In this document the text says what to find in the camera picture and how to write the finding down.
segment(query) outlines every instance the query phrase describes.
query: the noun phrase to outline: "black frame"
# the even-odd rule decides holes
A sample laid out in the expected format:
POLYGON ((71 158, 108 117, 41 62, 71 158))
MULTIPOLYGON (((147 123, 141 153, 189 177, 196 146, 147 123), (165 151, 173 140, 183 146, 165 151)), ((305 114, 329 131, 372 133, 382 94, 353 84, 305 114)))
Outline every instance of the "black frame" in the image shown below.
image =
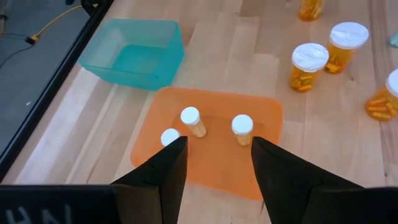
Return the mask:
POLYGON ((72 43, 72 46, 56 69, 54 75, 46 84, 39 99, 35 102, 32 109, 25 117, 25 120, 23 120, 21 126, 8 143, 6 149, 0 155, 0 180, 3 180, 15 159, 22 151, 25 143, 28 141, 30 135, 43 117, 43 114, 50 106, 58 90, 76 64, 81 52, 86 47, 91 36, 111 7, 113 1, 114 0, 102 0, 98 2, 98 6, 94 8, 90 0, 81 0, 81 5, 90 15, 90 18, 72 43))

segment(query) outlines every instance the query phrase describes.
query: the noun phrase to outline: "teal plastic bin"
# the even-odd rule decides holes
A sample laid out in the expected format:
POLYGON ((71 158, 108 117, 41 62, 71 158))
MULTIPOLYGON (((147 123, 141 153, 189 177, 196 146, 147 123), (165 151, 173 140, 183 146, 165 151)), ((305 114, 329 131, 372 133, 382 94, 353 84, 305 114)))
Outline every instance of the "teal plastic bin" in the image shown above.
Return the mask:
POLYGON ((173 82, 184 56, 175 21, 111 19, 79 58, 106 82, 156 91, 173 82))

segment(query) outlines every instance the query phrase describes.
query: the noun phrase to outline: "wooden table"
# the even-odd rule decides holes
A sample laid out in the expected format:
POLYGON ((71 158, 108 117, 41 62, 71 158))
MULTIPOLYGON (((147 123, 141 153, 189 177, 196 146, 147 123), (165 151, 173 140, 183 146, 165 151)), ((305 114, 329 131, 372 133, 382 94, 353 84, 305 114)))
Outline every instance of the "wooden table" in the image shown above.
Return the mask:
MULTIPOLYGON (((173 86, 271 96, 284 106, 281 146, 365 187, 398 184, 398 119, 380 124, 363 104, 398 67, 387 38, 398 1, 326 0, 323 16, 298 20, 299 0, 118 0, 107 18, 179 21, 186 57, 173 86), (342 75, 308 93, 288 87, 290 56, 326 45, 339 22, 370 40, 342 75)), ((133 169, 129 155, 154 93, 105 83, 75 65, 4 184, 107 184, 133 169)), ((187 182, 181 223, 266 223, 262 202, 187 182)))

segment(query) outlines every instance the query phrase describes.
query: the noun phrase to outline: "white bottle cap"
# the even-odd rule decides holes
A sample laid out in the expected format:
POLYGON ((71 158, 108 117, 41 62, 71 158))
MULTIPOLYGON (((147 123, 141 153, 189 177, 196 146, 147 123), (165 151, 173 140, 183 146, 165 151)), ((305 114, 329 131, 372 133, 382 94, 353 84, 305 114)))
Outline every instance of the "white bottle cap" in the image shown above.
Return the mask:
POLYGON ((398 98, 398 69, 388 76, 386 87, 392 95, 398 98))
POLYGON ((342 22, 330 32, 330 42, 341 49, 353 50, 362 46, 369 38, 369 31, 357 22, 342 22))
POLYGON ((232 131, 238 135, 249 134, 253 130, 253 120, 246 114, 237 115, 232 120, 232 131))
POLYGON ((189 106, 181 112, 180 118, 186 125, 195 125, 200 121, 200 114, 198 109, 193 106, 189 106))
POLYGON ((171 142, 178 139, 180 137, 179 131, 174 128, 169 128, 163 132, 162 136, 160 137, 160 141, 162 142, 163 146, 168 146, 171 142))
POLYGON ((292 63, 304 72, 316 72, 326 65, 329 52, 320 44, 302 44, 294 49, 292 63))

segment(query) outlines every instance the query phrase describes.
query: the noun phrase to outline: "orange tray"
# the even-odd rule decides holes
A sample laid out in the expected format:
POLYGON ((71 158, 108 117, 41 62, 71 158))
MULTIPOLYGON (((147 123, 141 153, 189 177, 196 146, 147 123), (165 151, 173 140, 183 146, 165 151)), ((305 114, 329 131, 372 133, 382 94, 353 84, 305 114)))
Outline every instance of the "orange tray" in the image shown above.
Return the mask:
POLYGON ((154 97, 147 117, 131 153, 139 166, 159 152, 160 136, 175 128, 188 136, 188 180, 226 190, 254 200, 263 200, 254 175, 251 147, 240 146, 231 130, 232 119, 247 114, 254 121, 253 136, 279 143, 282 131, 282 107, 271 98, 237 95, 215 91, 167 87, 154 97), (198 108, 207 134, 198 139, 181 122, 180 113, 188 107, 198 108))

